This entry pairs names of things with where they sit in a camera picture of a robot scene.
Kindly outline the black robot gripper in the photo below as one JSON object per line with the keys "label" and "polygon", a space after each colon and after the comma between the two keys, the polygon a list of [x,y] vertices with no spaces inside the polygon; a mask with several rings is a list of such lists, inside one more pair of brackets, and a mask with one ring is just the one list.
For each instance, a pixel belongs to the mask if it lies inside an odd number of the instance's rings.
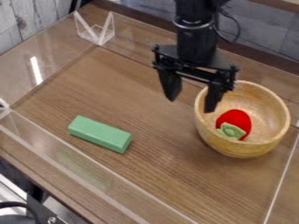
{"label": "black robot gripper", "polygon": [[217,50],[206,61],[191,62],[179,58],[175,45],[155,45],[154,69],[159,73],[159,80],[166,98],[174,102],[183,90],[186,76],[207,83],[209,92],[205,99],[205,112],[211,113],[227,91],[235,87],[239,67]]}

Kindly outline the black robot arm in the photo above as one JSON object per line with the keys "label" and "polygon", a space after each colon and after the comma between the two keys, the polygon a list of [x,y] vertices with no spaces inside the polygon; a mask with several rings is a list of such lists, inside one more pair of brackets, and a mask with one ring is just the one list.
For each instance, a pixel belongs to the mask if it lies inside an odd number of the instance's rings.
{"label": "black robot arm", "polygon": [[203,111],[211,113],[223,95],[234,90],[239,71],[218,49],[219,14],[230,0],[174,1],[177,44],[154,46],[154,69],[171,102],[183,90],[183,78],[209,86]]}

